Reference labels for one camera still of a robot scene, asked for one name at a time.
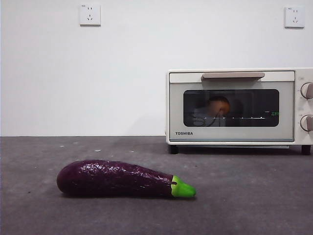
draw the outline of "green stem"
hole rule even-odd
[[[178,176],[174,175],[172,182],[176,182],[176,184],[172,184],[172,195],[174,197],[193,197],[196,195],[196,190],[191,185],[184,183]]]

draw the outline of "electrical outlet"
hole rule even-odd
[[[285,8],[285,28],[304,28],[304,7]]]
[[[82,4],[80,6],[80,25],[101,25],[101,6]]]

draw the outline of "toaster oven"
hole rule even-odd
[[[166,75],[166,142],[280,147],[313,143],[313,68],[171,70]]]

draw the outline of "oven knob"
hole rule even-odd
[[[305,131],[313,131],[313,116],[305,115],[300,120],[300,125]]]
[[[312,99],[313,98],[313,83],[303,84],[303,86],[301,87],[301,94],[306,99]]]

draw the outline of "oven window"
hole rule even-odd
[[[189,127],[277,126],[279,92],[275,89],[188,90],[183,97]]]

